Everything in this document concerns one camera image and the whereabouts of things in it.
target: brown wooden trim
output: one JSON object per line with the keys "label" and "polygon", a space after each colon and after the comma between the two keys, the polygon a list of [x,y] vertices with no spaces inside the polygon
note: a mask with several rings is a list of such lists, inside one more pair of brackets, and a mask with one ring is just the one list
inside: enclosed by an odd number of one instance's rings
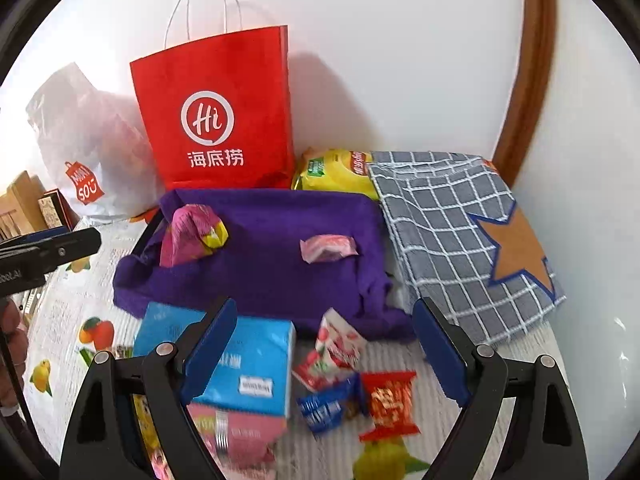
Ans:
{"label": "brown wooden trim", "polygon": [[524,0],[520,61],[493,163],[513,186],[544,104],[556,46],[556,0]]}

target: purple fabric-lined basket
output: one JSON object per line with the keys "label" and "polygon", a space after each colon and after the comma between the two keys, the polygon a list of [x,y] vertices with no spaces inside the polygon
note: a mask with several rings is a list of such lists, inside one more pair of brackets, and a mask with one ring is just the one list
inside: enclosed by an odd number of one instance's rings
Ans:
{"label": "purple fabric-lined basket", "polygon": [[[243,316],[291,320],[315,333],[333,307],[367,339],[414,337],[410,316],[385,304],[383,218],[364,195],[283,189],[179,189],[162,197],[164,218],[190,204],[209,205],[229,240],[215,254],[170,269],[159,267],[161,228],[148,227],[113,279],[114,303],[143,317],[149,301],[206,310],[220,295]],[[359,256],[308,264],[300,240],[339,234],[356,240]]]}

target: white label on box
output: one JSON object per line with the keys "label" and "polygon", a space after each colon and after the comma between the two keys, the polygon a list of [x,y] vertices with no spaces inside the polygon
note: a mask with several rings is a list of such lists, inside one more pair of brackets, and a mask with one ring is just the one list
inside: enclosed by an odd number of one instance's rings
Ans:
{"label": "white label on box", "polygon": [[241,395],[271,398],[273,397],[273,379],[241,375],[238,392],[240,392]]}

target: white circle logo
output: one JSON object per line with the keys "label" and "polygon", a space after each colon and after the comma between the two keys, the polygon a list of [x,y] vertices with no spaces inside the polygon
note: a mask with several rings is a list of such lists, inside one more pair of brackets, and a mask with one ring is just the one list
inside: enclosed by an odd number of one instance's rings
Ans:
{"label": "white circle logo", "polygon": [[[200,100],[197,115],[190,114],[191,105]],[[203,134],[216,134],[224,125],[224,118],[220,120],[221,114],[226,115],[226,127],[217,140],[206,139]],[[182,105],[180,114],[184,132],[191,140],[203,146],[217,146],[225,142],[234,129],[234,111],[231,104],[220,94],[203,90],[191,95]]]}

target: silver bolt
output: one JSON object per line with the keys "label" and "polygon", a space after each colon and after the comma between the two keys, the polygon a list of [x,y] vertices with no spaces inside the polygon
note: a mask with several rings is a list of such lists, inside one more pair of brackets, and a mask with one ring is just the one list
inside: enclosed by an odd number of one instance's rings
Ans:
{"label": "silver bolt", "polygon": [[98,352],[94,357],[94,361],[99,365],[107,362],[108,360],[109,360],[109,352]]}
{"label": "silver bolt", "polygon": [[554,366],[556,366],[556,360],[553,359],[550,355],[543,355],[540,358],[540,362],[547,368],[553,368]]}
{"label": "silver bolt", "polygon": [[169,355],[174,351],[174,345],[171,343],[160,343],[156,348],[156,353],[158,355]]}
{"label": "silver bolt", "polygon": [[476,347],[476,351],[478,352],[478,355],[480,357],[493,357],[494,356],[494,349],[491,348],[489,345],[478,345]]}

